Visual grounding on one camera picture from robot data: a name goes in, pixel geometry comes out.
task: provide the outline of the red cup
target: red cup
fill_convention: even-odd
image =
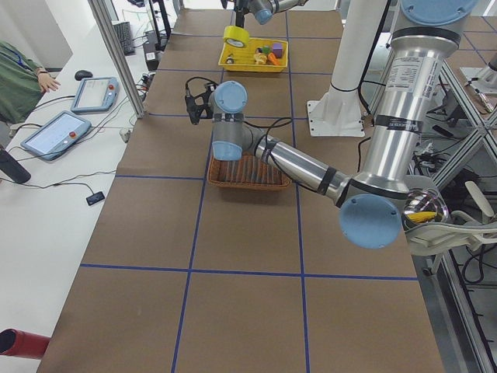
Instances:
[[[0,333],[0,355],[40,360],[49,342],[48,336],[7,329]]]

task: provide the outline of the blue joint cap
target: blue joint cap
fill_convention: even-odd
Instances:
[[[247,104],[247,90],[238,82],[221,83],[214,91],[214,100],[225,113],[240,113]]]
[[[422,26],[445,26],[471,13],[478,0],[401,0],[404,15]]]
[[[393,203],[375,194],[358,194],[340,208],[343,235],[365,249],[381,249],[401,231],[401,214]]]
[[[232,142],[212,141],[214,158],[218,161],[239,161],[242,159],[242,148]]]
[[[257,22],[259,22],[259,24],[264,25],[273,18],[273,14],[269,9],[262,9],[254,14],[254,17],[255,19],[257,19]]]

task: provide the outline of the tablet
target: tablet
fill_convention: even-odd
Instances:
[[[76,114],[106,112],[116,101],[118,92],[116,78],[83,78],[71,111]]]
[[[91,126],[88,120],[63,111],[21,142],[21,146],[50,161],[63,155]]]

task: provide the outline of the green shirt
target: green shirt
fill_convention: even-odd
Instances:
[[[27,69],[18,64],[16,53]],[[35,72],[40,67],[12,45],[0,41],[0,117],[7,122],[22,123],[40,101],[43,93]]]

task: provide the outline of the yellow bowl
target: yellow bowl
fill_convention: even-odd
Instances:
[[[255,50],[257,48],[262,48],[265,45],[271,46],[273,43],[281,43],[283,45],[283,56],[278,58],[280,65],[255,64]],[[226,60],[230,55],[233,58],[233,64],[226,63]],[[248,41],[248,45],[243,48],[233,47],[230,44],[224,43],[218,64],[228,71],[282,72],[288,67],[288,42],[251,37]]]

